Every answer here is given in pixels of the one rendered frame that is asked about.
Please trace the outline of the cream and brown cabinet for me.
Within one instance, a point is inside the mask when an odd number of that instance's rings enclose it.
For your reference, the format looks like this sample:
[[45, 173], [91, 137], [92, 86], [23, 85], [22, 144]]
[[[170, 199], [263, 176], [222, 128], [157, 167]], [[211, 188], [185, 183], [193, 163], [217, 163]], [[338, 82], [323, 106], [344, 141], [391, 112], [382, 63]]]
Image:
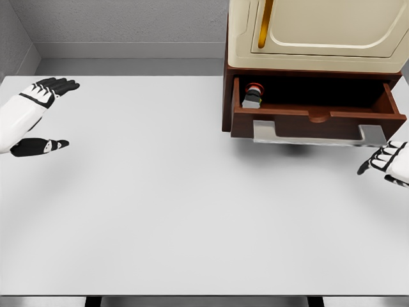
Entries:
[[251, 49], [256, 30], [256, 13], [260, 4], [265, 5], [265, 0], [229, 2], [223, 85], [224, 132], [231, 130], [231, 96], [236, 76], [270, 74], [394, 80], [409, 60], [409, 31], [389, 58], [253, 53]]

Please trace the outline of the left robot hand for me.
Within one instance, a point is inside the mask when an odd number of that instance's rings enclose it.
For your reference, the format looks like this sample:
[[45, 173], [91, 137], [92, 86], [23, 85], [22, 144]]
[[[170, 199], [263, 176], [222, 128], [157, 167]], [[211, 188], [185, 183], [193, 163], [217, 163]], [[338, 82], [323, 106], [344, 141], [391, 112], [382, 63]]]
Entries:
[[50, 77], [30, 84], [0, 107], [0, 154], [31, 157], [67, 147], [67, 140], [25, 138], [55, 101], [80, 84], [66, 78]]

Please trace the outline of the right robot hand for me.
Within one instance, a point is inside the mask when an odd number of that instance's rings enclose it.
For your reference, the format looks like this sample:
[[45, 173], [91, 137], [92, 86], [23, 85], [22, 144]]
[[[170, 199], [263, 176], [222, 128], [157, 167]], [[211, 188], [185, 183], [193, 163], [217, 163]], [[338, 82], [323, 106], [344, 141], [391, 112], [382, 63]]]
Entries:
[[368, 169], [377, 169], [385, 173], [386, 181], [409, 189], [409, 141], [389, 141], [361, 164], [357, 175]]

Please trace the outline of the brown wooden drawer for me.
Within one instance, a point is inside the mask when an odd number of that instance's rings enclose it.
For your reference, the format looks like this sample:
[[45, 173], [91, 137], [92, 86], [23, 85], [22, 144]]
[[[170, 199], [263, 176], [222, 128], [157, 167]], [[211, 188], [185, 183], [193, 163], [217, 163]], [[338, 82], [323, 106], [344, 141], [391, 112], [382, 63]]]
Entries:
[[[242, 107], [249, 83], [264, 87], [259, 109]], [[231, 136], [253, 138], [253, 121], [274, 121], [280, 137], [358, 139], [359, 125], [379, 125], [390, 139], [406, 121], [390, 86], [379, 80], [236, 77]]]

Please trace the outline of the red button switch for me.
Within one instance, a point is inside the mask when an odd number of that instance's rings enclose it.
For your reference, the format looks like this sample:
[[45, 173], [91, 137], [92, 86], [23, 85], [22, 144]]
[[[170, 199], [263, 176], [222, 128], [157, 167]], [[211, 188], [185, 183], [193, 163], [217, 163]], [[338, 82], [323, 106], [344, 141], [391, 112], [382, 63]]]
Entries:
[[242, 107], [247, 109], [259, 109], [261, 97], [264, 94], [264, 87], [259, 83], [249, 83], [245, 88], [245, 97]]

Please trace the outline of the cream cabinet door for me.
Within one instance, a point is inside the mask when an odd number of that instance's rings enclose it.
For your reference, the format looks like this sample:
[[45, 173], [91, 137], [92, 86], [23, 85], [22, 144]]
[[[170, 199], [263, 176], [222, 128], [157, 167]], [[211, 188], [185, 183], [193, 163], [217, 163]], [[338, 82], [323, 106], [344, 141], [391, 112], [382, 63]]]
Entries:
[[409, 0], [274, 0], [259, 48], [257, 9], [256, 54], [389, 58], [409, 31]]

